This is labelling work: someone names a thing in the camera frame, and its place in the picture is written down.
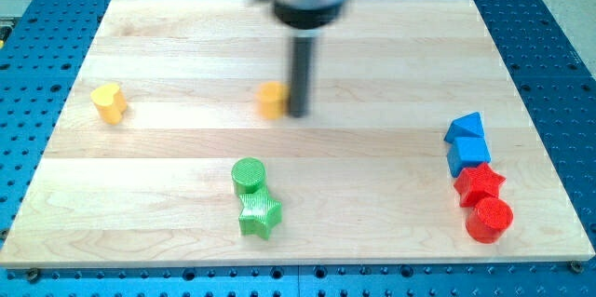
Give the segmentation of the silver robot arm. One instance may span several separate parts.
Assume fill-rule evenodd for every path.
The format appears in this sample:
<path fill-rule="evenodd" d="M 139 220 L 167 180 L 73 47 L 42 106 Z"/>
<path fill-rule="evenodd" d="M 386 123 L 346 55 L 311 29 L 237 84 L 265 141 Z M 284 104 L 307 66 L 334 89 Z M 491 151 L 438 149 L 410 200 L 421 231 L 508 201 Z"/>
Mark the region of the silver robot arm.
<path fill-rule="evenodd" d="M 292 117 L 303 117 L 309 111 L 319 30 L 340 16 L 345 0 L 272 1 L 275 17 L 292 29 L 287 110 Z"/>

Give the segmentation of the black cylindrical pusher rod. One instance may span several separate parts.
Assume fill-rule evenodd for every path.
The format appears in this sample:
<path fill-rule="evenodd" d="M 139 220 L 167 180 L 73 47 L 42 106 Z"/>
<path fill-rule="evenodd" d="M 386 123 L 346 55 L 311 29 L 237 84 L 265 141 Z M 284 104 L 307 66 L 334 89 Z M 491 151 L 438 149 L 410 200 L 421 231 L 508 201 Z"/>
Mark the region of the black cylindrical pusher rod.
<path fill-rule="evenodd" d="M 296 30 L 291 37 L 290 90 L 288 111 L 292 117 L 305 116 L 316 30 Z"/>

